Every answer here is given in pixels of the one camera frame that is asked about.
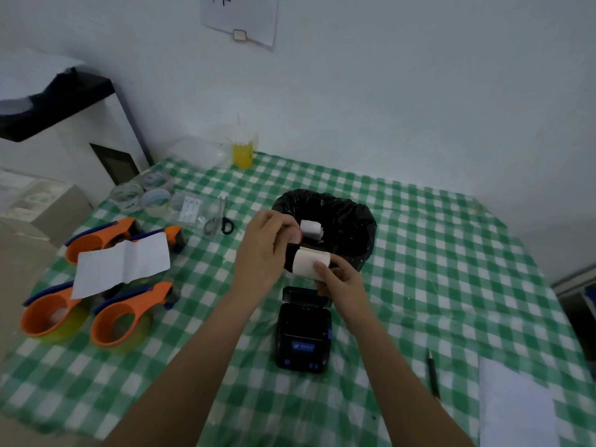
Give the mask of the person's left hand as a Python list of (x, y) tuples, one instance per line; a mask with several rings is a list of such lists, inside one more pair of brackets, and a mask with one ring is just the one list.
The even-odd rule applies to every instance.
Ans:
[(294, 217), (274, 210), (259, 211), (248, 223), (234, 263), (232, 291), (261, 302), (280, 278), (285, 256), (276, 256), (273, 244), (286, 226), (299, 227)]

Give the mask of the white thermal paper roll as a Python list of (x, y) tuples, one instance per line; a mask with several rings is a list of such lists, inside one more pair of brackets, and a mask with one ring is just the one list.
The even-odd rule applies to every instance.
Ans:
[(314, 264), (321, 262), (329, 267), (331, 258), (329, 252), (302, 247), (298, 244), (289, 244), (286, 248), (284, 269), (296, 277), (317, 281), (320, 280), (320, 276), (317, 274)]

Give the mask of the person's right forearm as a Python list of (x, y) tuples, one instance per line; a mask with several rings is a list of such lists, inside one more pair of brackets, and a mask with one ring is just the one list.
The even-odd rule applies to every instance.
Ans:
[(358, 344), (393, 447), (474, 447), (413, 373), (370, 308), (341, 316)]

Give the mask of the person's left forearm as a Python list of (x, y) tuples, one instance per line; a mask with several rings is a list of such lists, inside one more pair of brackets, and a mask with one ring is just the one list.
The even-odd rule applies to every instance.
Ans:
[(268, 292), (234, 285), (101, 447), (196, 447), (242, 331)]

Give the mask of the black bin with bag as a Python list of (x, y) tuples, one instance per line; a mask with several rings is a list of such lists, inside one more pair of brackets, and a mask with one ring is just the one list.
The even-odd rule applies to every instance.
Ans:
[(289, 214), (297, 222), (318, 222), (321, 240), (303, 237), (301, 246), (339, 255), (360, 271), (372, 255), (376, 240), (376, 219), (365, 204), (318, 193), (294, 189), (275, 200), (272, 210)]

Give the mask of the black label printer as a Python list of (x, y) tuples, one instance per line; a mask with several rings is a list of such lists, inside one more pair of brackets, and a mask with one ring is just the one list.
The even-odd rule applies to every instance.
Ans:
[(332, 346), (332, 300), (316, 290), (286, 286), (282, 291), (274, 358), (279, 368), (322, 374)]

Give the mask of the yellow drink cup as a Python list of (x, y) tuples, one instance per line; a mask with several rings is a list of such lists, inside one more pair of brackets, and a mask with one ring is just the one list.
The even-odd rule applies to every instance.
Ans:
[(233, 162), (240, 169), (249, 169), (253, 164), (254, 151), (258, 147), (259, 137), (255, 131), (236, 126), (229, 135), (232, 146)]

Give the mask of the clear plastic bag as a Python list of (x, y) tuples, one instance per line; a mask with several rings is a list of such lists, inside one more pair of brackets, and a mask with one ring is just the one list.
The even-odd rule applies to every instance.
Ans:
[(165, 220), (170, 224), (179, 225), (199, 237), (212, 240), (220, 233), (213, 237), (206, 237), (203, 234), (203, 227), (205, 222), (215, 215), (219, 198), (176, 190), (169, 204)]

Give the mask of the clear plastic container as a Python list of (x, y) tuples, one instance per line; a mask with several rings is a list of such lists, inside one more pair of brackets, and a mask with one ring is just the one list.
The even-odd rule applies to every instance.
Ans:
[(183, 160), (202, 171), (228, 169), (233, 164), (232, 146), (199, 136), (186, 136), (168, 149), (168, 156)]

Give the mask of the clear tape roll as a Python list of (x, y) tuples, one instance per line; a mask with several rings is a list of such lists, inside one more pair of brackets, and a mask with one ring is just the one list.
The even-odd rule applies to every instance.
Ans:
[(163, 171), (151, 171), (139, 176), (139, 182), (147, 192), (152, 189), (165, 189), (171, 191), (174, 187), (174, 181), (170, 174)]
[(136, 213), (143, 210), (141, 198), (145, 190), (138, 182), (122, 183), (112, 189), (108, 199), (123, 214)]
[(173, 194), (165, 188), (154, 188), (146, 191), (139, 199), (143, 212), (149, 217), (167, 217), (169, 204)]

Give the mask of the black pen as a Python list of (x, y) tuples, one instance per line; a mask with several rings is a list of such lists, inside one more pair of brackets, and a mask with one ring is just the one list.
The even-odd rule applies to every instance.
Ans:
[(440, 402), (441, 397), (440, 397), (439, 380), (438, 380), (435, 360), (433, 358), (433, 354), (430, 349), (427, 350), (427, 369), (428, 369), (428, 379), (429, 379), (429, 383), (430, 383), (430, 391), (431, 391), (433, 397)]

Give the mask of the creased white paper sheet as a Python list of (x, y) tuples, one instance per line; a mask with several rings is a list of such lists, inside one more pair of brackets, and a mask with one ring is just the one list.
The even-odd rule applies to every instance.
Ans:
[(116, 285), (151, 277), (168, 270), (170, 265), (168, 240), (163, 231), (137, 241), (125, 240), (107, 249), (81, 253), (71, 299), (92, 297)]

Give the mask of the flat white paper sheet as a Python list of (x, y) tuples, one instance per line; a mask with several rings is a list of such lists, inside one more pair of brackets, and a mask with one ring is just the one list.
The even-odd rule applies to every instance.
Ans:
[(479, 361), (480, 447), (560, 447), (548, 389), (487, 358)]

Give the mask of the cardboard box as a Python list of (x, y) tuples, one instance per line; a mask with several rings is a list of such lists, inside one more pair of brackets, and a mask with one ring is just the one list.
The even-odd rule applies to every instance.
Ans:
[(0, 233), (60, 248), (93, 212), (76, 185), (0, 168)]

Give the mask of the black handled scissors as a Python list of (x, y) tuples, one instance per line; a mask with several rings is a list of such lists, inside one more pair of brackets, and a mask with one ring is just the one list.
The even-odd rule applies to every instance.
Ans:
[(206, 237), (213, 237), (217, 233), (230, 235), (234, 232), (234, 222), (225, 215), (226, 205), (227, 197), (220, 197), (215, 215), (209, 218), (204, 224), (203, 234)]

